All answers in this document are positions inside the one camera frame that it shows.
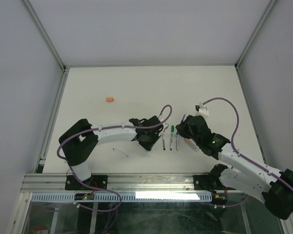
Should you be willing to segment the silver green tip pen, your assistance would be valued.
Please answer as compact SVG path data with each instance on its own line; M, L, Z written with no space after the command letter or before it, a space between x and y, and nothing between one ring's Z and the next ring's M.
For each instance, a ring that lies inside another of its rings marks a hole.
M179 151L179 134L176 134L176 151Z

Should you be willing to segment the white green end pen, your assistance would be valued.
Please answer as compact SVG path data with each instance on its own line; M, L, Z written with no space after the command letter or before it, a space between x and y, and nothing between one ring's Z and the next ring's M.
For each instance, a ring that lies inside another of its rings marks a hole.
M169 150L173 150L173 138L174 138L174 132L170 132L170 141L169 141Z

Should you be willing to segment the dark blue barrel pen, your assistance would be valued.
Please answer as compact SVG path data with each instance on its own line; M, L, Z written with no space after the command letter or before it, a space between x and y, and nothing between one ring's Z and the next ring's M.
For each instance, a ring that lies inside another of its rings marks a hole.
M183 123L183 121L185 120L185 117L186 117L186 113L183 115L180 124Z

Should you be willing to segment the white black end pen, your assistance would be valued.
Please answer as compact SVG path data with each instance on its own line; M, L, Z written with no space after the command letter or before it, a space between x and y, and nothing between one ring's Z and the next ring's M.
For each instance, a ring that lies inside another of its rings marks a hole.
M163 150L166 150L166 143L165 143L165 132L162 132L162 146L163 146Z

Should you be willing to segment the white blue end pen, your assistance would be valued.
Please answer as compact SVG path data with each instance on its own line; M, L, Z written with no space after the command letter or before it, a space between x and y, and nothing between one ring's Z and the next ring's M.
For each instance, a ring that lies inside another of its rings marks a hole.
M118 150L118 149L116 149L116 148L113 148L113 151L115 151L115 152L117 152L117 153L119 153L119 154L125 155L126 157L129 157L128 154L126 154L125 152L122 152L122 151L120 151L120 150Z

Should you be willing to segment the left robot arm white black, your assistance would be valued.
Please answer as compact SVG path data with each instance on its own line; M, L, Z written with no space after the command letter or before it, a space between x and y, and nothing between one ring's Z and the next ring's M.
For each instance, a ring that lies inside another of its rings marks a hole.
M60 150L77 176L75 183L85 190L90 188L93 182L86 161L96 146L117 141L137 141L145 150L151 151L163 128L164 125L157 116L149 119L131 118L115 125L95 126L84 118L60 136Z

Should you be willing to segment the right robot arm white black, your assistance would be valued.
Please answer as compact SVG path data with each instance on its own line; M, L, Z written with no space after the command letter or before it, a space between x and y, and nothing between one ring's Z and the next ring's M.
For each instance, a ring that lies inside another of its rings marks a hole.
M293 214L293 171L281 171L250 159L235 149L229 139L213 133L202 116L188 116L176 125L176 130L205 155L220 161L209 173L211 187L225 186L244 192L283 220Z

